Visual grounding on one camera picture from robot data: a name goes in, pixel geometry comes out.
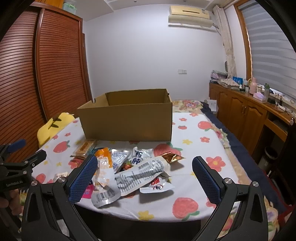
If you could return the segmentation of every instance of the human hand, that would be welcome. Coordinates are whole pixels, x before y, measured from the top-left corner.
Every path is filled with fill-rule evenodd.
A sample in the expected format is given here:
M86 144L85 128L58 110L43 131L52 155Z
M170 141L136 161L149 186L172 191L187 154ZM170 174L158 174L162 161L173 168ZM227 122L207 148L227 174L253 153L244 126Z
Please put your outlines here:
M10 190L9 195L12 198L10 202L8 200L0 197L0 207L6 208L10 207L12 215L19 215L21 213L20 197L18 189Z

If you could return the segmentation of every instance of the wardrobe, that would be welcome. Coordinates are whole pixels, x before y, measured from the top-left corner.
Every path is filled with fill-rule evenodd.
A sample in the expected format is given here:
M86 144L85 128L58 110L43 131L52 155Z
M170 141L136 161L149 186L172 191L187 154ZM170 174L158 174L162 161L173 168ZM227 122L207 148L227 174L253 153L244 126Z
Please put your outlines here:
M89 100L82 19L32 3L0 42L0 144L27 142L8 161L32 155L42 125Z

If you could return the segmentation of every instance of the navy blue bed edge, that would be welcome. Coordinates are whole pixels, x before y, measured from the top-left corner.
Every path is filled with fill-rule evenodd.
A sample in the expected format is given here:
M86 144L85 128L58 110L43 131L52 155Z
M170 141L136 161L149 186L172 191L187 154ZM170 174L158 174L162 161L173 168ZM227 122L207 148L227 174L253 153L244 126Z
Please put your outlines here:
M283 213L287 208L286 204L281 200L277 192L274 190L268 176L258 167L253 158L249 155L247 149L242 143L232 134L211 112L208 104L202 102L203 108L201 111L209 118L209 120L219 129L222 129L227 134L230 147L237 160L246 171L248 177L252 181L257 181L261 187L263 195L268 201L272 202L279 214Z

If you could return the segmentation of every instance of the air conditioner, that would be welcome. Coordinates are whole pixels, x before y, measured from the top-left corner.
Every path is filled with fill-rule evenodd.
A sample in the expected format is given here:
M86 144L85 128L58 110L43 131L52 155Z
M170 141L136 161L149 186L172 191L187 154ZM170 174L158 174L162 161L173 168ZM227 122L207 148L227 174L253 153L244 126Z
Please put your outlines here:
M213 26L213 21L210 19L207 10L186 6L170 6L168 22L198 25L208 28Z

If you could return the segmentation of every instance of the pink bottle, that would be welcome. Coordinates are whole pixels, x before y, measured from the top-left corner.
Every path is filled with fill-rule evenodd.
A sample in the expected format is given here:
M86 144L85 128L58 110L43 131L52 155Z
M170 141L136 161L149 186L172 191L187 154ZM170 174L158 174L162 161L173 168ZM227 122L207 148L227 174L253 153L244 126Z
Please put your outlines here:
M249 92L250 92L251 95L253 95L253 94L255 94L257 92L257 85L258 85L257 84L257 79L253 77L251 84L249 84L249 86L250 86Z

